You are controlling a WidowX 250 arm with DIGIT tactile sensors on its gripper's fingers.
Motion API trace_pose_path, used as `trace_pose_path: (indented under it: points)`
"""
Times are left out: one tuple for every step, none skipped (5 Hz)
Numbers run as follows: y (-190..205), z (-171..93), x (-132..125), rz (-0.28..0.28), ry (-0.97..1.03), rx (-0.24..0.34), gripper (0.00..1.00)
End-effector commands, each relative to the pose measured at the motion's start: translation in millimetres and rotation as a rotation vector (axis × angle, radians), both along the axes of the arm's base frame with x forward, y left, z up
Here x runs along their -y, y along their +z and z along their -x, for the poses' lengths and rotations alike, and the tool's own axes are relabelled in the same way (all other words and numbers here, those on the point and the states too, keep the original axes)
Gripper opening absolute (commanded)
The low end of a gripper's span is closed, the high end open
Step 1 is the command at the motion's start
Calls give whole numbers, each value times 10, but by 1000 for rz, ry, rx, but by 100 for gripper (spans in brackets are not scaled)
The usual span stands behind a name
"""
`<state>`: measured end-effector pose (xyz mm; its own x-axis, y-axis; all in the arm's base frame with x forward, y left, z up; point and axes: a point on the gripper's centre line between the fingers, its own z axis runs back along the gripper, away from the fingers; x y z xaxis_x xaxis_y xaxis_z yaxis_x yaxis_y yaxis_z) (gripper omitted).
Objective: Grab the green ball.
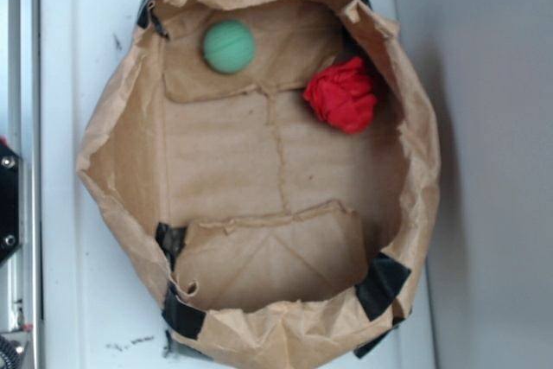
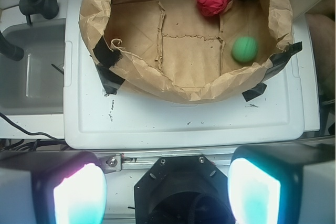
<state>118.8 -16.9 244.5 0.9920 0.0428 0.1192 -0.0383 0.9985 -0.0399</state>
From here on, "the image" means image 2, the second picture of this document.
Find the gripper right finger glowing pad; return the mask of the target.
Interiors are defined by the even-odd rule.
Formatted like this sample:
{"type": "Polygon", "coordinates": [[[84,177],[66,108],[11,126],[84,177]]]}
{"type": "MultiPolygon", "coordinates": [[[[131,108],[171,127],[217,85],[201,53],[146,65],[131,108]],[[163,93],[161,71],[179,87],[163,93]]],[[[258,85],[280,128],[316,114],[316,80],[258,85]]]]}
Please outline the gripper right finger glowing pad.
{"type": "Polygon", "coordinates": [[[335,147],[242,145],[228,197],[238,223],[335,223],[335,147]]]}

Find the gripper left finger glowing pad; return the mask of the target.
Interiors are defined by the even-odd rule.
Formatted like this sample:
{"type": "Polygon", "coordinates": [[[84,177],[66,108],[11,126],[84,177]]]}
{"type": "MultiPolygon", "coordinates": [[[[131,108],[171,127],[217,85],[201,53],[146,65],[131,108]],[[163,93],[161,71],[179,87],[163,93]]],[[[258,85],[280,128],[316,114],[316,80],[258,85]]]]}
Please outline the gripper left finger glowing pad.
{"type": "Polygon", "coordinates": [[[106,202],[92,152],[1,152],[1,223],[102,223],[106,202]]]}

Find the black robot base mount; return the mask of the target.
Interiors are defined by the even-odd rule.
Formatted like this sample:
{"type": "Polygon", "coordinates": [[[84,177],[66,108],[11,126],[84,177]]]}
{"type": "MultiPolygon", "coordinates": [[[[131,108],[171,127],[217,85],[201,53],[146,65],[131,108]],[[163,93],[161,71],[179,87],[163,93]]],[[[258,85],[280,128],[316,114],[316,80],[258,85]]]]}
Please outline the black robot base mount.
{"type": "Polygon", "coordinates": [[[152,166],[134,185],[136,223],[235,223],[228,178],[214,164],[152,166]]]}

